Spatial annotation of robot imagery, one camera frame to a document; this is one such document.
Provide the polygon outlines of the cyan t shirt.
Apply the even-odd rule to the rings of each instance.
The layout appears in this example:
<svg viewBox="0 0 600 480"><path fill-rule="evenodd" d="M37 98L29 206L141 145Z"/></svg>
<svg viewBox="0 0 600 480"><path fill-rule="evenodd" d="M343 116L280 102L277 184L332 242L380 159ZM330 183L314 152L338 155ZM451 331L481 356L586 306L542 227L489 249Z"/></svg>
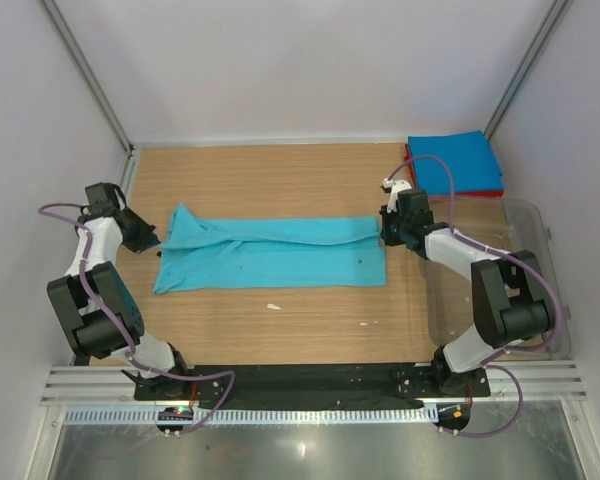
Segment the cyan t shirt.
<svg viewBox="0 0 600 480"><path fill-rule="evenodd" d="M203 219L179 205L161 245L153 291L386 283L385 252L373 216Z"/></svg>

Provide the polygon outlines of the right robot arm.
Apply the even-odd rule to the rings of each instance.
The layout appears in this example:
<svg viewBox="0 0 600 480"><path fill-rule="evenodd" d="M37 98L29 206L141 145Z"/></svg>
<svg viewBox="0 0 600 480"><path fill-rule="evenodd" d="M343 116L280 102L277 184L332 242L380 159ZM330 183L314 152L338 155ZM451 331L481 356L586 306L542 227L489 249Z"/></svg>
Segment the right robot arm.
<svg viewBox="0 0 600 480"><path fill-rule="evenodd" d="M435 391L459 396L505 351L524 351L524 342L559 332L559 299L532 252L498 250L462 234L449 221L437 222L426 192L407 181L384 180L382 190L388 195L379 210L384 244L404 245L471 283L473 324L434 353L430 381Z"/></svg>

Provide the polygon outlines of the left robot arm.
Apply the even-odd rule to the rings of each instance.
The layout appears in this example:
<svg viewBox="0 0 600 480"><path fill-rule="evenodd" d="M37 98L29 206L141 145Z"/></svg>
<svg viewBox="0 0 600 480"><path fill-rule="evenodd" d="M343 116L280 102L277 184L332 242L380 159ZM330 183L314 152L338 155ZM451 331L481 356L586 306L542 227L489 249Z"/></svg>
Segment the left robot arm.
<svg viewBox="0 0 600 480"><path fill-rule="evenodd" d="M54 204L39 213L73 225L76 254L64 275L46 292L66 340L78 360L114 358L138 398L184 398L192 376L182 355L168 342L149 334L136 301L116 269L118 250L142 253L159 245L155 227L127 205L121 188L96 183L85 188L87 203L76 205L77 219L58 215Z"/></svg>

